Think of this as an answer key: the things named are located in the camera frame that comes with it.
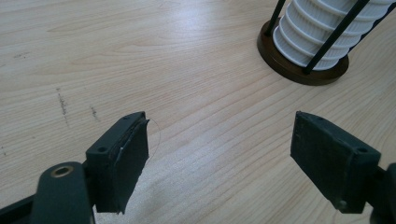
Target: black plastic part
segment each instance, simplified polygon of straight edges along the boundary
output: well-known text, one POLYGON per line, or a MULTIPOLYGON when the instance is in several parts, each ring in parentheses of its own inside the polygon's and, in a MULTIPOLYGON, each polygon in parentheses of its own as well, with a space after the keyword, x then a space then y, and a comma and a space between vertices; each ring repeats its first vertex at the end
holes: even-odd
POLYGON ((0 210, 3 224, 27 224, 32 212, 34 196, 27 197, 0 210))
POLYGON ((80 163, 64 162, 49 168, 40 176, 30 223, 94 223, 80 163))
POLYGON ((97 212, 125 212, 149 158, 148 122, 144 112, 125 116, 87 150, 97 212))
POLYGON ((321 117, 297 112, 291 156, 342 213, 361 213, 380 153, 321 117))
POLYGON ((372 224, 396 223, 396 163, 387 171, 378 168, 370 179, 368 203, 374 208, 370 218, 372 224))

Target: brown wooden base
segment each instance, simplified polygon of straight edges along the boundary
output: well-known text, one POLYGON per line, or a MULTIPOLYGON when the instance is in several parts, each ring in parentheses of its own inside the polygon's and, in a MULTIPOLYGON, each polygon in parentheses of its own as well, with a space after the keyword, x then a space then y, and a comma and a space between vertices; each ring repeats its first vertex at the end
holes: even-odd
POLYGON ((257 40, 257 47, 259 49, 262 58, 283 77, 286 77, 292 81, 309 85, 309 86, 321 86, 330 84, 336 81, 341 75, 343 75, 349 66, 349 59, 347 55, 340 59, 340 61, 331 69, 324 71, 312 71, 309 75, 303 73, 303 68, 292 63, 285 58, 276 48, 272 36, 266 36, 264 34, 267 29, 269 21, 264 24, 260 31, 259 38, 257 40))

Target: dark mark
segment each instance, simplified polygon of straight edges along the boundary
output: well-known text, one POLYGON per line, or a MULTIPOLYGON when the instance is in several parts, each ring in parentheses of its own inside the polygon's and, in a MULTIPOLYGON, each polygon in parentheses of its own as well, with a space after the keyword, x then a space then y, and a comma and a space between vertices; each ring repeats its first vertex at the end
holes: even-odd
POLYGON ((66 115, 66 101, 62 97, 61 93, 58 92, 58 98, 59 98, 59 103, 61 103, 61 108, 62 108, 62 114, 66 115))
POLYGON ((24 53, 21 53, 21 54, 17 54, 17 55, 14 56, 14 58, 15 59, 20 58, 21 56, 26 55, 28 53, 30 53, 30 52, 24 52, 24 53))
POLYGON ((93 108, 93 106, 90 106, 90 109, 91 109, 93 118, 94 118, 96 121, 100 121, 99 118, 98 118, 98 116, 96 115, 96 110, 95 110, 95 108, 93 108))
POLYGON ((67 106, 67 102, 64 100, 64 98, 61 95, 61 88, 56 88, 56 91, 58 92, 58 99, 59 99, 59 103, 61 104, 61 109, 62 109, 62 114, 64 115, 64 120, 67 124, 67 126, 69 126, 69 122, 67 121, 67 110, 66 110, 66 106, 67 106))

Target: table surface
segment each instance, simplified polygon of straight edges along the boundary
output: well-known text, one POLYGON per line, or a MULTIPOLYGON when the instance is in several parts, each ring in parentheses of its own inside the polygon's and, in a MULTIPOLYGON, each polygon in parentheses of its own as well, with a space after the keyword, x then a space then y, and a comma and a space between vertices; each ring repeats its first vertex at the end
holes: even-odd
POLYGON ((275 0, 0 3, 0 206, 46 169, 85 160, 146 111, 150 159, 124 216, 97 223, 368 223, 342 215, 290 157, 295 112, 322 116, 396 161, 396 14, 309 87, 256 48, 275 0))

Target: white cylindrical object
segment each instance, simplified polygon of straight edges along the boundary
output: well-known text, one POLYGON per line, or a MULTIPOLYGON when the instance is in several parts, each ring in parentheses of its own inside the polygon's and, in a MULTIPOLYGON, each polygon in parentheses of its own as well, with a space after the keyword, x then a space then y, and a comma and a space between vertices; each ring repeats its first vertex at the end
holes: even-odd
MULTIPOLYGON (((357 0, 292 0, 279 26, 274 43, 283 56, 305 67, 331 35, 357 0)), ((396 0, 371 0, 335 41, 315 66, 326 70, 335 66, 370 31, 375 20, 383 17, 396 0)))

